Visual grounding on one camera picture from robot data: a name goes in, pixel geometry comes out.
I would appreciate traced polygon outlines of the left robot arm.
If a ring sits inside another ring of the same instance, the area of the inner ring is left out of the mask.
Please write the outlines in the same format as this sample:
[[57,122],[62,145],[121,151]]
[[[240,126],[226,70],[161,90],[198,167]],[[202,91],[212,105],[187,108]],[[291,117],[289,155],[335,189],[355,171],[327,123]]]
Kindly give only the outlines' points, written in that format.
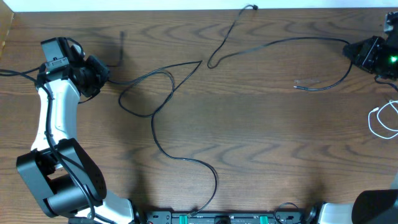
[[76,133],[77,106],[100,93],[109,69],[69,37],[41,42],[46,61],[35,87],[40,96],[39,126],[30,152],[16,169],[46,216],[69,223],[132,223],[130,200],[107,189],[104,176]]

